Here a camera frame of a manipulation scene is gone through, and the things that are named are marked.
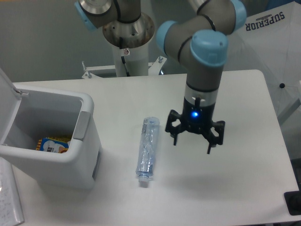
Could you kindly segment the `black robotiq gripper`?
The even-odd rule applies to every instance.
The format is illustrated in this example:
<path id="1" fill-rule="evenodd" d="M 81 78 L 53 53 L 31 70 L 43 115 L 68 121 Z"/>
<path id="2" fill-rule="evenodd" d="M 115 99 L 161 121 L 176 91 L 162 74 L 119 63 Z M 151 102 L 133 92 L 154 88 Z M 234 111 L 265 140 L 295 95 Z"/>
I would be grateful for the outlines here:
<path id="1" fill-rule="evenodd" d="M 196 107 L 184 99 L 182 114 L 172 109 L 167 118 L 165 132 L 170 133 L 170 136 L 174 139 L 174 145 L 177 144 L 178 134 L 184 131 L 196 134 L 202 133 L 209 143 L 207 154 L 210 154 L 211 148 L 222 145 L 225 121 L 212 121 L 214 107 L 215 104 Z M 173 123 L 177 120 L 179 124 L 174 126 Z"/>

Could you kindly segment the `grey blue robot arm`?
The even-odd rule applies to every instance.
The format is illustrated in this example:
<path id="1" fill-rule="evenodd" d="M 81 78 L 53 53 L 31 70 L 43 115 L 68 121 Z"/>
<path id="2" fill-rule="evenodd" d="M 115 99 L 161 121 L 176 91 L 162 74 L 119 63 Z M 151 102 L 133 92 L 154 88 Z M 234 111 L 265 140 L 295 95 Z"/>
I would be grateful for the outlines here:
<path id="1" fill-rule="evenodd" d="M 90 30 L 102 28 L 114 54 L 118 77 L 148 74 L 148 44 L 187 69 L 183 111 L 171 110 L 166 132 L 202 135 L 209 147 L 223 144 L 224 121 L 212 120 L 223 67 L 227 36 L 242 27 L 246 9 L 239 0 L 191 0 L 196 16 L 184 23 L 166 21 L 155 29 L 138 0 L 78 0 L 74 6 Z"/>

